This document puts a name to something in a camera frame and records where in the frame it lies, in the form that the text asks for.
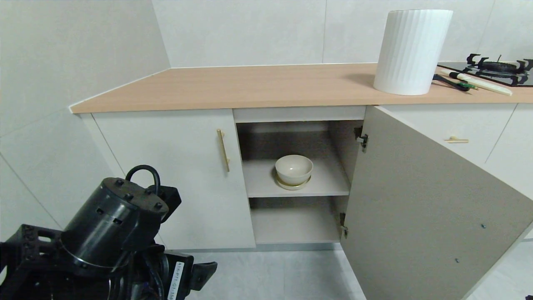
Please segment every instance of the white cylindrical container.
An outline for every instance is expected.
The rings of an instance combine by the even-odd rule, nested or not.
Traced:
[[[391,11],[379,53],[374,88],[399,95],[430,90],[453,11]]]

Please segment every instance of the label sticker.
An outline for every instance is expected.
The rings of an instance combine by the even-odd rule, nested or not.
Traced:
[[[174,267],[174,275],[172,275],[172,281],[170,283],[170,289],[168,289],[167,300],[176,300],[177,290],[180,288],[181,274],[183,273],[183,267],[185,263],[176,262]]]

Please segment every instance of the gold cabinet handle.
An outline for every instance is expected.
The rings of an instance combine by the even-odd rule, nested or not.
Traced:
[[[226,147],[224,147],[224,132],[222,130],[217,129],[216,133],[219,134],[219,143],[220,143],[220,149],[222,150],[222,156],[224,159],[224,162],[226,162],[226,172],[230,171],[230,159],[226,155]]]
[[[445,139],[444,141],[450,144],[467,144],[469,142],[467,139],[458,139],[456,136],[451,136],[449,139]]]

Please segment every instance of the cabinet door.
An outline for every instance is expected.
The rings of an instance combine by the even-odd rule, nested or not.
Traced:
[[[124,172],[156,168],[161,184],[178,188],[182,203],[161,226],[168,249],[255,247],[237,130],[230,109],[94,114]],[[217,129],[225,135],[225,169]],[[139,171],[132,181],[152,184]]]
[[[520,103],[487,160],[487,169],[533,198],[533,104]],[[531,231],[527,239],[533,239]]]
[[[384,108],[367,108],[363,133],[341,244],[367,299],[465,298],[533,201]]]
[[[484,163],[494,148],[516,104],[416,104],[383,108],[417,126],[435,140],[467,139],[468,143],[445,146],[470,161]]]

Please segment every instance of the wooden countertop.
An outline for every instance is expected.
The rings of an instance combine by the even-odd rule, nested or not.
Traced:
[[[209,108],[533,102],[533,88],[513,96],[460,92],[434,82],[422,96],[373,88],[377,64],[169,69],[71,106],[73,113]]]

